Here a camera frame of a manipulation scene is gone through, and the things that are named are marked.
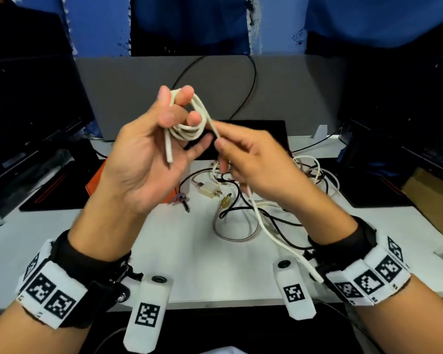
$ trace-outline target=orange object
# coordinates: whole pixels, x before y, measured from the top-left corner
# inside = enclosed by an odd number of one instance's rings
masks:
[[[87,190],[87,193],[89,194],[89,196],[91,196],[95,190],[97,189],[97,185],[100,182],[100,176],[102,174],[103,171],[103,167],[105,166],[105,163],[107,161],[105,160],[102,164],[102,166],[97,170],[97,172],[95,173],[95,175],[92,177],[92,179],[90,179],[89,183],[85,186],[85,189]],[[166,197],[161,203],[166,204],[169,201],[171,201],[174,196],[176,196],[177,194],[177,189],[174,189],[168,197]]]

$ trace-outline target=hand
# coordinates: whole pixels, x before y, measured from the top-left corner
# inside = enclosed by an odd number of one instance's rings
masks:
[[[99,187],[117,192],[138,213],[148,214],[163,201],[177,186],[188,164],[208,148],[213,138],[207,134],[189,150],[184,150],[187,142],[171,138],[174,162],[166,162],[163,128],[185,122],[196,126],[202,120],[198,112],[188,113],[183,108],[193,96],[194,89],[185,86],[169,107],[171,91],[162,86],[153,106],[120,130]]]
[[[306,180],[310,182],[267,131],[216,121],[214,126],[221,136],[215,141],[220,172],[228,171],[230,161],[231,175],[240,182],[243,192],[247,184],[261,197],[289,208],[294,190]]]

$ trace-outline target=dark blue fabric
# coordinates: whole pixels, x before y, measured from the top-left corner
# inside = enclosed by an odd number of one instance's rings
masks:
[[[196,47],[236,40],[231,53],[249,53],[246,0],[134,0],[144,32]]]
[[[310,0],[305,27],[372,47],[398,47],[443,22],[443,0]]]

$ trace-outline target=person's left hand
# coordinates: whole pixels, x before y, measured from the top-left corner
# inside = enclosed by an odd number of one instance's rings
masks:
[[[152,107],[118,133],[97,192],[105,188],[141,214],[148,214],[163,201],[179,184],[188,164],[200,156],[213,139],[207,134],[194,147],[184,150],[187,142],[171,137],[174,162],[166,162],[163,128],[176,124],[196,126],[201,122],[198,112],[188,113],[183,108],[193,96],[194,89],[185,86],[177,94],[174,105],[169,106],[171,91],[162,86]]]

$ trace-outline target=person's right hand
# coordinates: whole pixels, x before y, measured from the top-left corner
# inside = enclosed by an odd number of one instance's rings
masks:
[[[310,181],[285,149],[267,131],[217,121],[213,125],[221,136],[215,141],[220,172],[227,172],[230,162],[231,175],[243,192],[247,184],[259,196],[289,209],[293,194]]]

